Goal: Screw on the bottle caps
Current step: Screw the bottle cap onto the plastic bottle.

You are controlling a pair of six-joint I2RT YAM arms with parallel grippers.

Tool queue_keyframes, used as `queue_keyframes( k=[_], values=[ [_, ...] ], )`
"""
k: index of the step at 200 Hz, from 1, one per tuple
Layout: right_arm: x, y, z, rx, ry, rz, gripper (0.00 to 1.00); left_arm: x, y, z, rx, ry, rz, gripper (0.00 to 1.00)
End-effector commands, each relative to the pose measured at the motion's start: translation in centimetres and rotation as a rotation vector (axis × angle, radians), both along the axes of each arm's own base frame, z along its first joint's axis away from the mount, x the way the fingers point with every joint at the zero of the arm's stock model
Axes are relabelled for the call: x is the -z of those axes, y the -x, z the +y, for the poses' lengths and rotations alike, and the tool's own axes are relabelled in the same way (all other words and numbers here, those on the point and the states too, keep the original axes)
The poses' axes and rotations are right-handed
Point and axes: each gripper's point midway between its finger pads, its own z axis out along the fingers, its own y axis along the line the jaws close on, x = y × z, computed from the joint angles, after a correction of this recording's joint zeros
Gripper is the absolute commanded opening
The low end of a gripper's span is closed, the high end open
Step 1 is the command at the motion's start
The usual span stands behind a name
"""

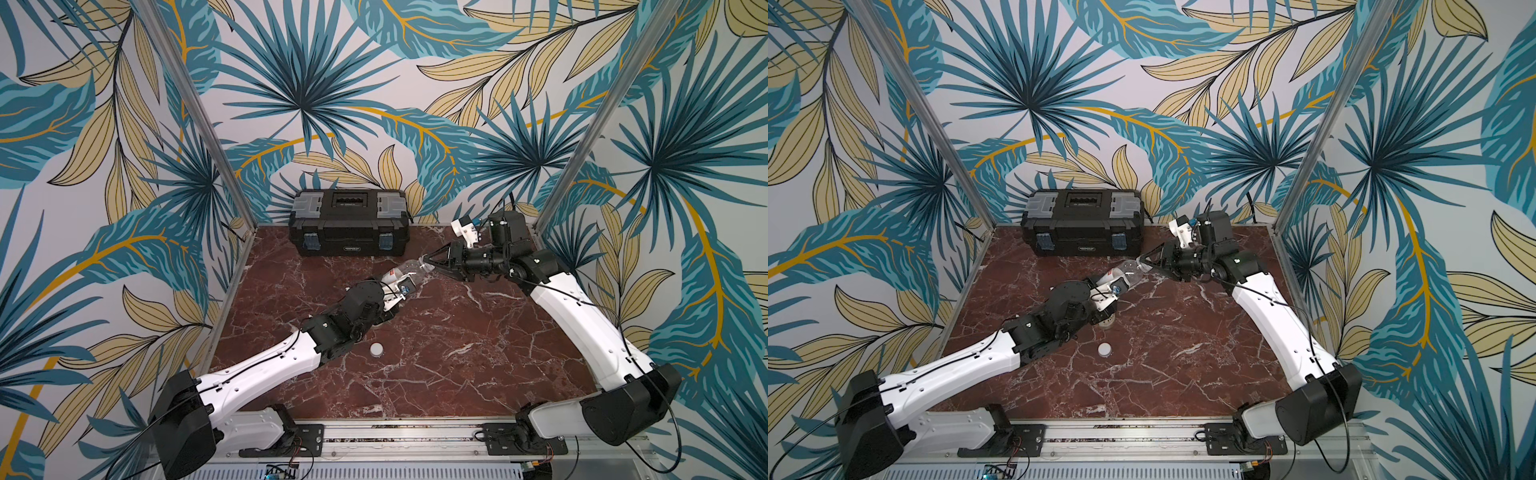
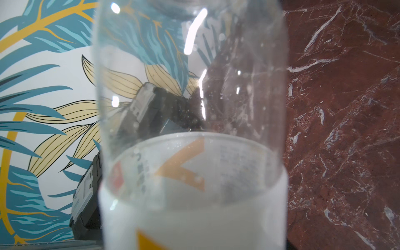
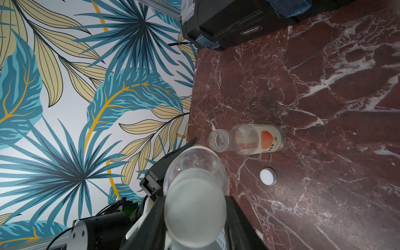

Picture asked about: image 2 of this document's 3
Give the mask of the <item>large white label bottle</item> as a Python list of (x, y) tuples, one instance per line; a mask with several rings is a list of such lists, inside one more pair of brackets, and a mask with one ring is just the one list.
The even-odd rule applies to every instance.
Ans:
[(278, 1), (100, 1), (107, 250), (284, 250)]

